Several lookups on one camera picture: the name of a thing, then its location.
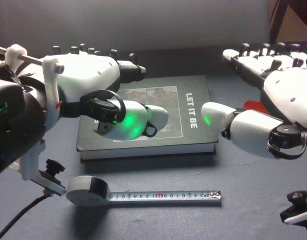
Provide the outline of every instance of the book cover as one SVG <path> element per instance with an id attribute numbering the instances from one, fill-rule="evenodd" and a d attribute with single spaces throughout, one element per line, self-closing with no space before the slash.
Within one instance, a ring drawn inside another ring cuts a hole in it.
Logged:
<path id="1" fill-rule="evenodd" d="M 218 136 L 201 117 L 203 104 L 210 102 L 204 75 L 121 84 L 118 95 L 123 100 L 165 108 L 169 115 L 165 128 L 151 138 L 118 141 L 96 134 L 93 130 L 98 121 L 81 116 L 76 148 L 83 160 L 214 151 Z"/>

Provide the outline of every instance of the metal rod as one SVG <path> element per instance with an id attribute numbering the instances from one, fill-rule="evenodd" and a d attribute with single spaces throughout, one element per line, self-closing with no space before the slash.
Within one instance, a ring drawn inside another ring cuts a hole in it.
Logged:
<path id="1" fill-rule="evenodd" d="M 0 54 L 6 54 L 7 50 L 3 47 L 0 47 Z M 36 64 L 36 65 L 39 65 L 39 66 L 42 66 L 43 65 L 43 61 L 35 58 L 35 57 L 32 57 L 32 56 L 28 56 L 28 55 L 19 55 L 18 56 L 18 59 L 19 60 L 23 60 L 25 62 L 28 62 L 28 63 L 31 63 L 31 64 Z M 57 74 L 62 74 L 64 72 L 64 65 L 60 65 L 60 64 L 56 64 L 55 66 L 55 72 Z"/>

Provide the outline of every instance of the wall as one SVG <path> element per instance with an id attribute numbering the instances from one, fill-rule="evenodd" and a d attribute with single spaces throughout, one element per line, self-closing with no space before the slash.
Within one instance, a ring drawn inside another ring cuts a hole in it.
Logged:
<path id="1" fill-rule="evenodd" d="M 268 18 L 268 0 L 0 1 L 0 45 L 45 55 L 80 43 L 120 51 L 261 43 Z"/>

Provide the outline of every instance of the red object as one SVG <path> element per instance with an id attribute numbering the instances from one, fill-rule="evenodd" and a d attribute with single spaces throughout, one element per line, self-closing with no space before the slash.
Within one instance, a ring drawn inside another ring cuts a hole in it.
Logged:
<path id="1" fill-rule="evenodd" d="M 243 108 L 246 110 L 256 110 L 264 114 L 269 114 L 261 101 L 246 101 L 243 105 Z"/>

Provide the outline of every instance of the robotic hand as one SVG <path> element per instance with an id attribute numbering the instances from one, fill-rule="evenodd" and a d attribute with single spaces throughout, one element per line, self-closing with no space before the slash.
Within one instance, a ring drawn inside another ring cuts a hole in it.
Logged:
<path id="1" fill-rule="evenodd" d="M 260 107 L 233 108 L 215 102 L 202 106 L 204 121 L 240 149 L 265 158 L 294 160 L 307 148 L 307 54 L 298 44 L 248 44 L 240 52 L 227 49 L 223 60 L 241 78 L 260 90 Z M 302 146 L 298 154 L 282 149 Z M 288 194 L 293 206 L 280 216 L 283 223 L 306 227 L 307 192 Z"/>
<path id="2" fill-rule="evenodd" d="M 83 51 L 84 44 L 72 47 L 69 54 L 60 54 L 58 46 L 53 50 L 56 55 L 36 59 L 17 44 L 0 47 L 5 54 L 0 61 L 0 172 L 9 166 L 23 180 L 61 196 L 66 188 L 55 175 L 65 168 L 50 159 L 46 171 L 38 168 L 39 154 L 45 149 L 43 136 L 59 118 L 86 115 L 99 121 L 95 133 L 126 141 L 153 137 L 167 124 L 168 113 L 117 95 L 120 84 L 141 81 L 146 75 L 134 53 L 130 61 L 122 61 L 116 50 L 104 56 L 93 48 Z M 16 75 L 24 61 L 30 64 Z"/>

